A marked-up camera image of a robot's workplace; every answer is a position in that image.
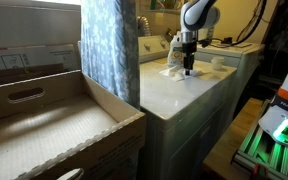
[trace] curtain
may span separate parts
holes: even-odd
[[[140,108],[135,0],[82,0],[82,72]]]

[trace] white appliance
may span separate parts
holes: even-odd
[[[200,45],[197,47],[197,52],[195,53],[195,59],[204,62],[211,62],[213,57],[221,56],[224,57],[224,65],[237,68],[236,76],[231,90],[232,101],[226,105],[226,116],[227,123],[224,125],[224,130],[229,126],[231,121],[234,119],[234,112],[237,107],[238,102],[242,96],[244,89],[247,88],[247,83],[252,77],[254,71],[259,65],[260,58],[262,58],[262,53],[264,51],[263,44],[255,43],[241,43],[237,46],[219,48],[213,46],[207,46],[202,48]]]
[[[167,69],[169,44],[162,36],[139,38],[140,104],[147,115],[138,179],[194,178],[222,131],[221,116],[236,68],[223,71],[196,61],[206,74],[173,81],[159,72]]]

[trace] robotic arm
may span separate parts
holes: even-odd
[[[214,26],[220,17],[220,11],[212,5],[216,0],[194,0],[181,9],[181,35],[184,54],[185,74],[193,69],[194,53],[197,45],[197,30]]]

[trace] green light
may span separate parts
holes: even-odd
[[[285,119],[282,124],[278,126],[278,128],[274,131],[273,136],[278,137],[281,135],[283,130],[288,126],[288,119]]]

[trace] cardboard tray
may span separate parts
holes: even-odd
[[[0,179],[99,173],[144,145],[145,125],[144,113],[80,71],[2,85]]]

